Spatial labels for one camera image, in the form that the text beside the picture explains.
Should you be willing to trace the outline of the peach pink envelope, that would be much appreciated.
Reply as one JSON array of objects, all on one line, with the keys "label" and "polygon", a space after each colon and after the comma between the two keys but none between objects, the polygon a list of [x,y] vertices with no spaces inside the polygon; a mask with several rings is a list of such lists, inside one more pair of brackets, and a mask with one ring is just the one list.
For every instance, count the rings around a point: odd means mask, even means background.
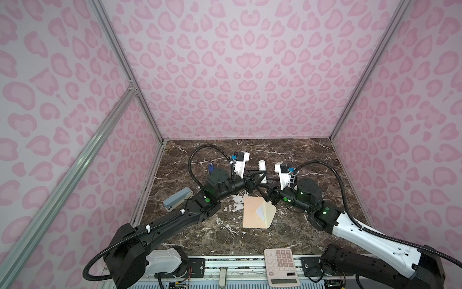
[{"label": "peach pink envelope", "polygon": [[276,215],[276,207],[263,197],[244,197],[243,227],[268,229]]}]

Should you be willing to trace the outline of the white glue stick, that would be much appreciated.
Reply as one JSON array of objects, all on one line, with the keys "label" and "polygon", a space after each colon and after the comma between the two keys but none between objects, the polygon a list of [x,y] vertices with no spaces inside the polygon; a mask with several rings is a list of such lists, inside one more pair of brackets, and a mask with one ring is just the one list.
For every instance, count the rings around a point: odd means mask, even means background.
[{"label": "white glue stick", "polygon": [[[265,160],[259,160],[258,168],[259,168],[260,171],[266,171],[267,170]],[[261,183],[266,184],[267,183],[267,177],[263,178],[262,176],[263,176],[263,174],[261,174],[261,178],[262,178]]]}]

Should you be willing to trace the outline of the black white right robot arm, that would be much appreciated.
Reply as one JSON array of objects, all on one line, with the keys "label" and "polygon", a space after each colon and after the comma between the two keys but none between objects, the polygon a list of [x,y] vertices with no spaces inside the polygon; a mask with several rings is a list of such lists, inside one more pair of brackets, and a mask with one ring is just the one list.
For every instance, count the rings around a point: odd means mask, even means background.
[{"label": "black white right robot arm", "polygon": [[352,221],[341,208],[322,198],[322,188],[312,179],[299,181],[295,188],[266,184],[266,199],[282,201],[303,211],[318,231],[343,238],[371,253],[356,254],[331,244],[320,257],[320,269],[326,274],[350,273],[393,289],[442,289],[445,272],[441,259],[429,247],[417,249],[403,242],[380,237],[380,232]]}]

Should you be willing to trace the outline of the white letter paper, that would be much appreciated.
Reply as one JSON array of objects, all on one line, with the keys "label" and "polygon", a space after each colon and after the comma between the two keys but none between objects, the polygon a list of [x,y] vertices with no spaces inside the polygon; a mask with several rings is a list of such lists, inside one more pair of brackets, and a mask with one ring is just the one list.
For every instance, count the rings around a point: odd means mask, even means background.
[{"label": "white letter paper", "polygon": [[265,207],[263,205],[258,207],[256,210],[256,215],[261,219],[263,224],[266,224]]}]

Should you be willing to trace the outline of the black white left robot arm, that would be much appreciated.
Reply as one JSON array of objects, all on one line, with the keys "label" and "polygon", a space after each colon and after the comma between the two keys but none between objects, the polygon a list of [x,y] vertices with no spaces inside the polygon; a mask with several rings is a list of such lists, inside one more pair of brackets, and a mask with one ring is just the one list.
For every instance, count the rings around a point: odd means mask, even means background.
[{"label": "black white left robot arm", "polygon": [[122,225],[103,256],[115,286],[127,289],[134,285],[146,271],[146,257],[161,243],[212,217],[221,209],[221,200],[242,190],[251,193],[266,175],[266,171],[250,171],[230,177],[226,169],[215,169],[202,189],[179,208],[145,226]]}]

